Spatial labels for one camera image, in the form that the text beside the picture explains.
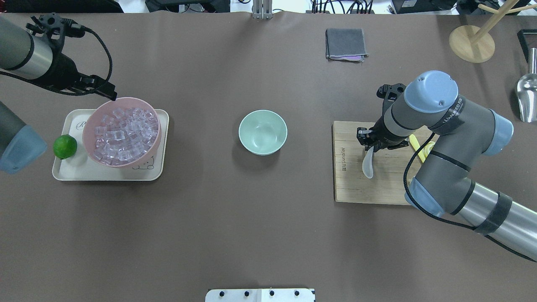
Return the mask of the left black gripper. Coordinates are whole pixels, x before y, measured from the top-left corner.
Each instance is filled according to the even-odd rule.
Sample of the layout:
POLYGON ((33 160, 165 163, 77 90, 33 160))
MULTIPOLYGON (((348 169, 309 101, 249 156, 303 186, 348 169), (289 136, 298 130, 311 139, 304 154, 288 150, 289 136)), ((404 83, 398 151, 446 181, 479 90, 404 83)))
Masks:
POLYGON ((33 23, 26 25, 33 43, 29 62, 38 63, 35 71, 39 73, 34 83, 57 90, 90 92, 116 101, 115 85, 97 75, 80 73, 74 61, 62 53, 66 37, 82 38, 86 34, 82 25, 54 12, 31 19, 33 23))

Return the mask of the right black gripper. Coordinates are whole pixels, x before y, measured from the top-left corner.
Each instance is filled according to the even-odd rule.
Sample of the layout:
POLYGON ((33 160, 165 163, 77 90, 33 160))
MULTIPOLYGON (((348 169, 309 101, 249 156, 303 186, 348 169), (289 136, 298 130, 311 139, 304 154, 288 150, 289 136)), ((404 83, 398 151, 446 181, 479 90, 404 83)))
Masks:
POLYGON ((394 150, 409 146, 408 136, 397 136, 388 130, 384 122, 384 115, 387 113, 392 103, 401 96, 406 86, 401 83, 394 85, 384 84, 378 88, 376 93, 378 98, 382 98, 382 115, 371 128, 357 128, 357 140, 360 145, 365 146, 365 151, 374 152, 380 149, 394 150))

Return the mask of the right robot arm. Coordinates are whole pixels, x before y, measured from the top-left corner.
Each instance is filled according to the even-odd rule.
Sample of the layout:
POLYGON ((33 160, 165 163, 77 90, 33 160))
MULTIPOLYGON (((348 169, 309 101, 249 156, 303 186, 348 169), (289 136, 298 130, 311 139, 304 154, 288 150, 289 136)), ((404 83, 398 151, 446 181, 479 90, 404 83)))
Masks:
POLYGON ((427 216, 482 235, 508 252, 536 261, 536 213, 512 197, 470 179, 480 156, 498 154, 510 142, 510 120, 459 94, 443 71, 418 75, 401 93, 384 97, 382 115, 371 128, 358 128, 357 139, 372 154, 408 145, 416 130, 431 131, 437 140, 422 166, 408 181, 405 199, 427 216))

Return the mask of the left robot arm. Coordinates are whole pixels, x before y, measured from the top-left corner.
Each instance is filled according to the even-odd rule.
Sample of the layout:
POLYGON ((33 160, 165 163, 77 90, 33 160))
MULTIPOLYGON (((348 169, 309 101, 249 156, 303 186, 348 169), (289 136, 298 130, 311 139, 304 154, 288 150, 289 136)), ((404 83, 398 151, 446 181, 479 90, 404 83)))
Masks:
MULTIPOLYGON (((115 101, 117 92, 109 81, 112 57, 94 30, 62 18, 57 13, 33 16, 22 29, 1 18, 1 74, 66 96, 98 94, 115 101), (82 38, 86 33, 96 37, 109 60, 105 78, 78 71, 74 61, 63 54, 65 38, 82 38)), ((25 168, 47 148, 39 134, 4 103, 0 105, 0 168, 15 174, 25 168)))

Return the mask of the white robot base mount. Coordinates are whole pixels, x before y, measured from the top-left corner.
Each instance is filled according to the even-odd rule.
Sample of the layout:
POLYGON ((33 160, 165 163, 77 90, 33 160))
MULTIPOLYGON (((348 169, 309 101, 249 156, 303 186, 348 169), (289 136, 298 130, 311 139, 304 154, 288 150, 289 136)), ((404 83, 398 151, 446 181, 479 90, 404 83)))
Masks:
POLYGON ((212 289, 205 296, 206 302, 316 302, 314 289, 307 288, 259 288, 212 289))

